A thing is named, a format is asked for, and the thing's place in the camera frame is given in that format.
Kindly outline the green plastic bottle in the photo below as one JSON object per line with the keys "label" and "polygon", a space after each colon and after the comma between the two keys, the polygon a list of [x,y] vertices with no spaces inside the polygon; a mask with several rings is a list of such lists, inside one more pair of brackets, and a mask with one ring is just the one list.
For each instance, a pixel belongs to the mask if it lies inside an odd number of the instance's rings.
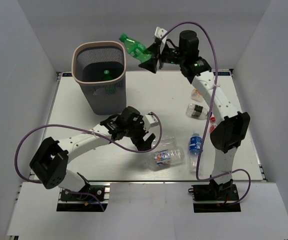
{"label": "green plastic bottle", "polygon": [[[97,73],[94,78],[93,82],[106,82],[113,80],[114,77],[112,75],[112,72],[108,69],[105,69],[103,73]],[[116,92],[116,87],[114,85],[98,85],[94,87],[94,96],[100,96],[100,95],[112,95]]]}
{"label": "green plastic bottle", "polygon": [[119,40],[123,43],[127,53],[140,63],[147,62],[151,59],[152,53],[139,41],[122,33]]}

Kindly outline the clear unlabeled plastic bottle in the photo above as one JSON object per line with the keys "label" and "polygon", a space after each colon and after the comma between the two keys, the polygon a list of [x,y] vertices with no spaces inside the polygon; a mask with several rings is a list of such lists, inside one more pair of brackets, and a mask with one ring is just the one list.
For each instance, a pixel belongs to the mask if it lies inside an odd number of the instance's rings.
{"label": "clear unlabeled plastic bottle", "polygon": [[177,140],[175,137],[173,136],[167,136],[165,138],[162,138],[159,142],[159,144],[157,144],[157,140],[155,139],[153,142],[152,142],[152,145],[151,145],[153,148],[155,146],[157,146],[155,148],[155,151],[165,151],[165,150],[169,150],[169,149],[172,149],[172,148],[175,148],[177,146]]}

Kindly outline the clear bottle orange blue label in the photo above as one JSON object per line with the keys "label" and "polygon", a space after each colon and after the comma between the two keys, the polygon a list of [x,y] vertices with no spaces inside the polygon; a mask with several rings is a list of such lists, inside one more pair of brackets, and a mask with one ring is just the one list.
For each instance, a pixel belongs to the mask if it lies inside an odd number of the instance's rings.
{"label": "clear bottle orange blue label", "polygon": [[145,160],[145,166],[152,171],[160,171],[184,163],[185,154],[181,147],[155,151]]}

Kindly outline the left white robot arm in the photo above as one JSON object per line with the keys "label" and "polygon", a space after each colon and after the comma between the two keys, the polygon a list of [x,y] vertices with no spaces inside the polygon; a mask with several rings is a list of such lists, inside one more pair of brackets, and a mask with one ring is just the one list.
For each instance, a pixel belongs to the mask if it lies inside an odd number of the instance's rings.
{"label": "left white robot arm", "polygon": [[156,137],[149,130],[159,124],[153,113],[142,115],[128,106],[92,129],[80,130],[78,135],[61,140],[44,139],[29,166],[46,189],[67,189],[83,200],[89,196],[89,183],[80,173],[68,170],[68,164],[88,151],[117,143],[122,138],[130,138],[136,148],[134,152],[147,153]]}

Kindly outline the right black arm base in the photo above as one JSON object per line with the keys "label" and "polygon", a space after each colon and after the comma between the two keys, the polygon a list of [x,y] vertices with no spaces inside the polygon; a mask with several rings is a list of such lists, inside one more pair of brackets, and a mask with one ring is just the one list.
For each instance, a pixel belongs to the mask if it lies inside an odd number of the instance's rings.
{"label": "right black arm base", "polygon": [[241,212],[240,203],[235,203],[240,199],[235,184],[220,192],[211,184],[195,184],[187,191],[192,195],[194,213]]}

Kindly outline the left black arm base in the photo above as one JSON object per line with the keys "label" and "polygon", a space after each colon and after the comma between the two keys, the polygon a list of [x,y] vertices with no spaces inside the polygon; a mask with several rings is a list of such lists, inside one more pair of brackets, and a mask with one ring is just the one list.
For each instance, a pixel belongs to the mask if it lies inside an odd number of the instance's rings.
{"label": "left black arm base", "polygon": [[87,194],[72,194],[61,190],[57,201],[57,212],[102,213],[109,203],[110,183],[91,183]]}

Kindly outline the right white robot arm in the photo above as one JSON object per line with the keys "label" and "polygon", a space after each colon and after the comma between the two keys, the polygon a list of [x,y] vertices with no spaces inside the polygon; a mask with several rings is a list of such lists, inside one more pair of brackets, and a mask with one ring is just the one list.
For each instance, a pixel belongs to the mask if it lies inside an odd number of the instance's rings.
{"label": "right white robot arm", "polygon": [[150,59],[139,67],[155,74],[164,64],[179,65],[181,73],[207,103],[217,124],[210,133],[211,143],[215,147],[215,161],[209,192],[213,198],[220,200],[233,184],[233,161],[246,136],[250,116],[234,107],[218,86],[212,68],[199,55],[199,39],[195,31],[182,31],[177,47],[168,47],[166,41],[166,31],[159,28],[154,34],[154,43],[148,47]]}

